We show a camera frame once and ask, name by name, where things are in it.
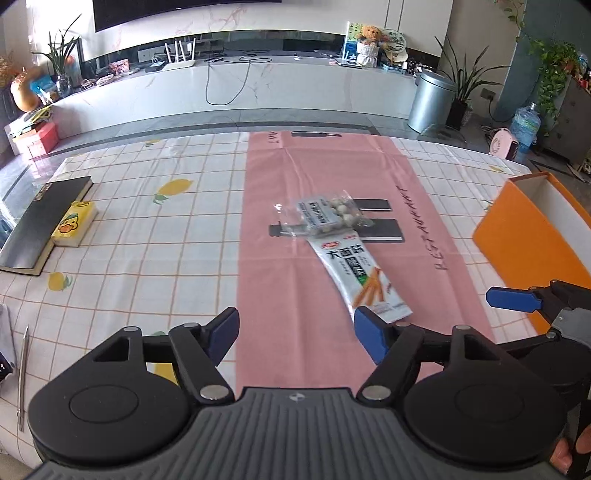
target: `teddy bear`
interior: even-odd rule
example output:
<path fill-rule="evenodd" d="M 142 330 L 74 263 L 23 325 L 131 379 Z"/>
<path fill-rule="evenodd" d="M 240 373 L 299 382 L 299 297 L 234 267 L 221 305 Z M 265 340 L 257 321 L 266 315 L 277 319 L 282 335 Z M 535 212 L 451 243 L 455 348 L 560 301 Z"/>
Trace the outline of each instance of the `teddy bear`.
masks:
<path fill-rule="evenodd" d="M 357 39 L 363 45 L 376 47 L 378 42 L 382 41 L 382 31 L 373 25 L 364 25 L 361 29 L 361 33 L 357 36 Z"/>
<path fill-rule="evenodd" d="M 378 64 L 378 43 L 382 41 L 382 31 L 378 27 L 364 25 L 358 35 L 357 65 L 375 67 Z"/>

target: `hanging plant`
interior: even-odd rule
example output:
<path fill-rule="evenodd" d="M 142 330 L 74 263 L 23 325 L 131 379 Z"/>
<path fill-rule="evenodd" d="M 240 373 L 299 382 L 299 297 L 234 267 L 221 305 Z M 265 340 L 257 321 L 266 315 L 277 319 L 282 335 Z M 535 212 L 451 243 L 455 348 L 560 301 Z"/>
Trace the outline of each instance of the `hanging plant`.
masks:
<path fill-rule="evenodd" d="M 554 101 L 566 87 L 573 69 L 578 68 L 577 50 L 572 43 L 544 40 L 531 40 L 531 54 L 541 60 L 537 103 L 542 113 L 556 120 Z"/>
<path fill-rule="evenodd" d="M 522 31 L 525 27 L 524 22 L 524 3 L 519 0 L 504 0 L 503 2 L 499 3 L 499 0 L 493 0 L 493 3 L 498 4 L 503 8 L 503 11 L 507 14 L 507 18 L 510 22 L 517 25 L 520 31 Z M 515 41 L 521 40 L 521 35 L 515 37 Z"/>

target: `human hand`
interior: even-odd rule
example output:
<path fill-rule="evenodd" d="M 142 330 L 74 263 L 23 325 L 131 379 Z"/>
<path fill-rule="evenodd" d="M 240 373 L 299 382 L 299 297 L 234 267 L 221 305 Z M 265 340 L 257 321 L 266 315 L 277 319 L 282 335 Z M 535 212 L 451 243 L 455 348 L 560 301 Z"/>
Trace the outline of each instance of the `human hand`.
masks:
<path fill-rule="evenodd" d="M 591 425 L 583 430 L 581 436 L 577 439 L 574 449 L 579 454 L 591 453 Z M 566 475 L 573 463 L 573 456 L 570 453 L 569 443 L 566 439 L 560 439 L 554 449 L 550 463 L 561 473 Z"/>

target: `checkered tablecloth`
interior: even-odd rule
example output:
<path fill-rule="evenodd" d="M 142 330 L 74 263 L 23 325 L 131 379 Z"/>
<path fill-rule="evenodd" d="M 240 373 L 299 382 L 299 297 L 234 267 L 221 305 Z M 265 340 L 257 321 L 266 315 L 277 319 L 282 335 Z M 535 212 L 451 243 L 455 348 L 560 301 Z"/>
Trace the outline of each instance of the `checkered tablecloth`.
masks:
<path fill-rule="evenodd" d="M 85 199 L 97 203 L 96 220 L 80 247 L 53 250 L 40 277 L 0 274 L 17 357 L 27 325 L 32 334 L 25 409 L 49 380 L 126 325 L 145 335 L 168 332 L 207 323 L 236 304 L 248 139 L 227 133 L 153 140 L 62 164 L 53 180 L 92 177 Z M 496 341 L 535 335 L 524 315 L 488 307 L 484 293 L 503 282 L 471 240 L 507 178 L 529 170 L 460 148 L 392 140 L 463 255 Z M 231 386 L 234 360 L 230 350 L 218 367 Z M 28 428 L 17 431 L 17 381 L 13 375 L 0 385 L 0 443 L 35 466 Z"/>

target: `black cable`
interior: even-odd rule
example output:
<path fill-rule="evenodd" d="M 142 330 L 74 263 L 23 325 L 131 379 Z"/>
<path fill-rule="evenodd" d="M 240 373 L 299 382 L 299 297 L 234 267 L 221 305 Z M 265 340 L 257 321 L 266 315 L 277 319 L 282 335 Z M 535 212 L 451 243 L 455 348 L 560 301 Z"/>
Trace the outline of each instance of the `black cable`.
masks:
<path fill-rule="evenodd" d="M 507 120 L 497 120 L 492 115 L 491 107 L 492 107 L 492 100 L 489 100 L 489 102 L 488 102 L 488 115 L 492 118 L 492 121 L 497 122 L 498 124 L 504 124 L 504 123 L 508 122 L 509 120 L 511 120 L 515 116 L 515 114 L 513 114 Z"/>
<path fill-rule="evenodd" d="M 531 92 L 530 92 L 530 94 L 529 94 L 529 95 L 528 95 L 528 96 L 525 98 L 525 102 L 524 102 L 524 103 L 521 105 L 522 107 L 526 106 L 526 105 L 527 105 L 527 104 L 530 102 L 530 97 L 531 97 L 532 93 L 534 93 L 534 91 L 535 91 L 535 87 L 536 87 L 537 85 L 538 85 L 538 80 L 536 80 L 536 81 L 534 82 L 534 86 L 533 86 L 533 88 L 531 89 Z M 489 116 L 492 118 L 492 120 L 493 120 L 494 122 L 497 122 L 497 123 L 499 123 L 499 124 L 504 124 L 504 123 L 508 122 L 509 120 L 511 120 L 511 119 L 512 119 L 512 118 L 515 116 L 515 114 L 513 114 L 513 115 L 511 115 L 511 116 L 510 116 L 510 117 L 509 117 L 507 120 L 497 120 L 495 117 L 493 117 L 493 116 L 492 116 L 492 112 L 491 112 L 491 106 L 492 106 L 492 99 L 490 99 L 490 100 L 489 100 L 489 103 L 488 103 L 488 115 L 489 115 Z"/>
<path fill-rule="evenodd" d="M 268 52 L 269 52 L 269 50 L 242 50 L 242 56 L 240 56 L 238 58 L 238 61 L 225 60 L 223 58 L 224 54 L 221 52 L 214 53 L 213 56 L 212 56 L 212 53 L 210 52 L 209 57 L 207 58 L 207 60 L 205 60 L 205 62 L 207 63 L 207 83 L 205 84 L 205 101 L 209 105 L 213 105 L 213 106 L 230 105 L 230 103 L 232 103 L 234 100 L 236 100 L 238 98 L 238 95 L 240 95 L 242 93 L 242 91 L 244 90 L 244 88 L 246 87 L 246 82 L 248 81 L 248 74 L 251 71 L 251 64 L 253 64 L 253 63 L 269 63 L 269 62 L 273 61 L 272 58 L 259 56 L 263 53 L 268 53 Z M 227 103 L 213 103 L 213 102 L 209 101 L 208 91 L 209 91 L 210 70 L 212 68 L 211 64 L 216 61 L 222 61 L 224 63 L 248 63 L 248 68 L 246 69 L 246 75 L 244 76 L 244 82 L 242 82 L 242 87 L 240 88 L 240 90 L 238 90 L 238 93 L 236 95 L 234 95 L 232 100 L 230 100 Z"/>

